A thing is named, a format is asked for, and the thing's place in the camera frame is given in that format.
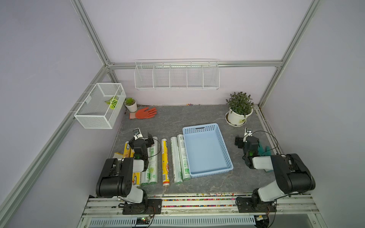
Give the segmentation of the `yellow red wrap roll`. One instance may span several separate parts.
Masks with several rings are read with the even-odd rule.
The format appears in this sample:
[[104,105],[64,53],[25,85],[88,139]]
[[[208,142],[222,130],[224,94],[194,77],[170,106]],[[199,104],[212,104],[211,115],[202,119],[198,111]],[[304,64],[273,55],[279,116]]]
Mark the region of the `yellow red wrap roll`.
[[167,139],[162,139],[162,182],[164,187],[170,186]]

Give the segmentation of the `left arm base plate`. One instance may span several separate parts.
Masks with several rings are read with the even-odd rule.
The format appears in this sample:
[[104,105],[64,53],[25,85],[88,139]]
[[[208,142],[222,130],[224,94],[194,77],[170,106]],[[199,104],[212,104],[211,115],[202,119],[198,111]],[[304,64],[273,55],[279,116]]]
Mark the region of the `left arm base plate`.
[[123,206],[123,215],[158,215],[162,211],[161,199],[147,199],[139,204],[128,203]]

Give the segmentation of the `white green wrap roll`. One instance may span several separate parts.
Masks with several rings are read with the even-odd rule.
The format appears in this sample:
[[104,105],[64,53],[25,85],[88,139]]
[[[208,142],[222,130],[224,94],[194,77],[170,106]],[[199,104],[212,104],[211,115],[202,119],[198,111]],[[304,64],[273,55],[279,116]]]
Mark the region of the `white green wrap roll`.
[[187,181],[191,179],[191,175],[190,175],[190,169],[189,169],[183,134],[179,134],[177,136],[177,139],[178,139],[179,156],[182,170],[182,179],[184,181]]
[[180,184],[183,182],[183,177],[182,177],[177,137],[176,136],[171,137],[170,142],[171,142],[171,152],[172,152],[172,160],[173,160],[174,182],[176,184]]

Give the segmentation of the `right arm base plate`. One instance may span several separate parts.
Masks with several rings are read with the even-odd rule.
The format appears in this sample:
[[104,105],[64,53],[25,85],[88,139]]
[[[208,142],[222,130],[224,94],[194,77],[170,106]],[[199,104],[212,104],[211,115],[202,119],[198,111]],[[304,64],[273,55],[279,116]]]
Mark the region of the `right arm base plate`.
[[262,202],[259,198],[237,197],[235,204],[239,213],[272,213],[276,212],[275,202]]

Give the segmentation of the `light blue plastic basket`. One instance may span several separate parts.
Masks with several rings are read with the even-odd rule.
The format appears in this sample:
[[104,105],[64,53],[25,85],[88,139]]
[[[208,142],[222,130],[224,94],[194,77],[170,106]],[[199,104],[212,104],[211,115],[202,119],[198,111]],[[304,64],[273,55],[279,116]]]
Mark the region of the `light blue plastic basket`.
[[233,163],[217,123],[182,129],[192,178],[227,173]]

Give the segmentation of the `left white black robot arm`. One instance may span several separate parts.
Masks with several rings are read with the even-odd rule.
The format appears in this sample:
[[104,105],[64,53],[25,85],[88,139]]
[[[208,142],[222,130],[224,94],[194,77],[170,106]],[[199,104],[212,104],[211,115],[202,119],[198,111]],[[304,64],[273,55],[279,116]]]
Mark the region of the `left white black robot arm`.
[[131,204],[147,204],[147,194],[133,185],[133,174],[146,172],[149,165],[148,148],[154,145],[151,135],[131,140],[133,157],[110,158],[104,163],[96,185],[96,195],[102,198],[120,197]]

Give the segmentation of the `green grape wrap roll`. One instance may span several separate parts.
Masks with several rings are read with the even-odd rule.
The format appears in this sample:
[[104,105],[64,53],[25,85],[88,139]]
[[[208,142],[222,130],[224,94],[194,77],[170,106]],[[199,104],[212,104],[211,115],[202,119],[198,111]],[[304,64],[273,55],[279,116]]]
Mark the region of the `green grape wrap roll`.
[[141,172],[140,175],[140,184],[142,185],[148,185],[149,184],[149,164],[147,165],[147,169],[144,172]]
[[154,144],[150,147],[149,155],[149,184],[158,183],[158,137],[153,136]]

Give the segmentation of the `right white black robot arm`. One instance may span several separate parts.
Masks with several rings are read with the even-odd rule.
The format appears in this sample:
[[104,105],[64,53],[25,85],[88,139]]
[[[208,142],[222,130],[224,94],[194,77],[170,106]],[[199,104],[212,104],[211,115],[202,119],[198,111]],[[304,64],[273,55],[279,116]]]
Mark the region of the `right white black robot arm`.
[[237,136],[234,144],[243,150],[242,159],[250,169],[274,172],[272,183],[252,192],[247,204],[255,210],[285,196],[315,189],[313,175],[297,154],[260,156],[259,139],[254,136]]

